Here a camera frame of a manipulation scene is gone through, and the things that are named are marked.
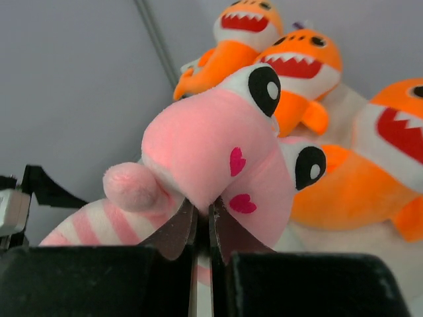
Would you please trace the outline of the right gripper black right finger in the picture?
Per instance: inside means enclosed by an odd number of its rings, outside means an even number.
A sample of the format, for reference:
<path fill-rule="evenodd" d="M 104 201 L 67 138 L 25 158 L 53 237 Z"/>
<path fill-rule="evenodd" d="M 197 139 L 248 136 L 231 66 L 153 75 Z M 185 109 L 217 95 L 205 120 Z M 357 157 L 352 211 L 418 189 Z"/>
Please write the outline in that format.
<path fill-rule="evenodd" d="M 209 208 L 214 316 L 408 316 L 397 281 L 378 257 L 276 252 L 226 210 Z"/>

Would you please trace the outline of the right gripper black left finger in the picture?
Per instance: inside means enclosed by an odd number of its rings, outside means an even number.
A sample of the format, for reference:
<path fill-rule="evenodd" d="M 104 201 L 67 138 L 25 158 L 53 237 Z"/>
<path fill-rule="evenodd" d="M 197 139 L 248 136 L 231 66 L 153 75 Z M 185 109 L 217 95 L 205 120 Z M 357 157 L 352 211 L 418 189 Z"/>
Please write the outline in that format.
<path fill-rule="evenodd" d="M 13 248 L 1 315 L 195 316 L 197 222 L 185 201 L 137 246 Z"/>

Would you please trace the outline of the large orange shark plush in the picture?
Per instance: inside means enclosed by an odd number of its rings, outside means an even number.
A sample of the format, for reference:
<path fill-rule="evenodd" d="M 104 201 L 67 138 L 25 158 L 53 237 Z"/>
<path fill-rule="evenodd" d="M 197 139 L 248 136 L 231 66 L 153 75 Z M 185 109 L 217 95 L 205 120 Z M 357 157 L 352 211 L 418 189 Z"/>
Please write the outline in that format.
<path fill-rule="evenodd" d="M 294 199 L 291 219 L 322 230 L 391 221 L 422 240 L 422 79 L 390 84 L 354 116 L 349 148 L 324 145 L 326 174 Z"/>

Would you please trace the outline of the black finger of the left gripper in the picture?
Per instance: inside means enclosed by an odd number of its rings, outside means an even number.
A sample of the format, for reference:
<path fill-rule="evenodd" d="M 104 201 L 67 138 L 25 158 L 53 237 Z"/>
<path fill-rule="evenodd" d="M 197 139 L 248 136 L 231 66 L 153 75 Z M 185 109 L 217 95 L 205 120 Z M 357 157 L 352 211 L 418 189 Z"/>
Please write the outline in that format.
<path fill-rule="evenodd" d="M 38 204 L 44 206 L 78 209 L 87 204 L 85 200 L 74 196 L 53 181 L 38 165 L 25 166 L 21 191 L 30 197 L 35 195 Z"/>

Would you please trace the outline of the pink striped plush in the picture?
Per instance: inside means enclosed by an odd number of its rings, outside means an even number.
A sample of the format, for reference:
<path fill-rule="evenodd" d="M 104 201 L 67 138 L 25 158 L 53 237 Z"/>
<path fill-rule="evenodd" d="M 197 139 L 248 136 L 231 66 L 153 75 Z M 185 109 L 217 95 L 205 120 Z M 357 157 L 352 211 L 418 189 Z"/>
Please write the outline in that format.
<path fill-rule="evenodd" d="M 241 226 L 275 247 L 295 196 L 327 167 L 318 144 L 274 132 L 281 94 L 275 70 L 257 63 L 167 106 L 143 133 L 141 161 L 111 166 L 102 179 L 105 198 L 68 216 L 41 244 L 136 245 L 184 200 L 207 215 L 222 199 Z"/>

